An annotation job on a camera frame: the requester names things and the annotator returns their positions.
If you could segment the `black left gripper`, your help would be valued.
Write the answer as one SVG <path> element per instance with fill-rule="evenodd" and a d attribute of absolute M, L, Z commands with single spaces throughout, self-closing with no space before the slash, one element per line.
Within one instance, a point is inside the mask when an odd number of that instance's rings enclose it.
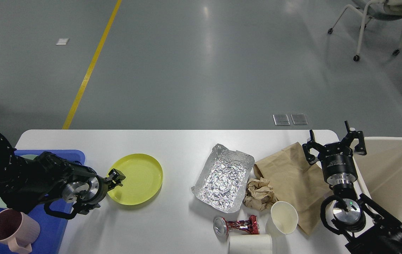
<path fill-rule="evenodd" d="M 102 201 L 108 191 L 113 190 L 117 186 L 123 186 L 123 180 L 126 176 L 118 169 L 112 168 L 108 177 L 90 177 L 88 179 L 69 178 L 67 183 L 62 187 L 61 197 L 67 202 L 80 202 L 83 204 L 98 204 Z"/>

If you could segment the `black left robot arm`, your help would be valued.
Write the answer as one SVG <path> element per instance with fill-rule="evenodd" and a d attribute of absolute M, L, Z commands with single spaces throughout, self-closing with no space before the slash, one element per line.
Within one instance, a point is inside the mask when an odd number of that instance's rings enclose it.
<path fill-rule="evenodd" d="M 8 208 L 25 214 L 43 204 L 53 217 L 71 220 L 86 215 L 126 179 L 117 169 L 100 177 L 94 169 L 49 151 L 34 159 L 15 151 L 0 133 L 0 198 Z"/>

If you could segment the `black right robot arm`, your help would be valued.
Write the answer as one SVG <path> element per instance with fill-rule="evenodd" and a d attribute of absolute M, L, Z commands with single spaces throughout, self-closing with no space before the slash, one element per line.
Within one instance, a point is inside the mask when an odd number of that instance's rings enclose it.
<path fill-rule="evenodd" d="M 340 141 L 320 144 L 314 130 L 302 145 L 309 165 L 320 162 L 324 182 L 332 195 L 320 206 L 323 226 L 346 238 L 351 254 L 402 254 L 402 222 L 366 194 L 357 194 L 354 183 L 359 180 L 354 155 L 367 154 L 362 131 L 350 128 Z"/>

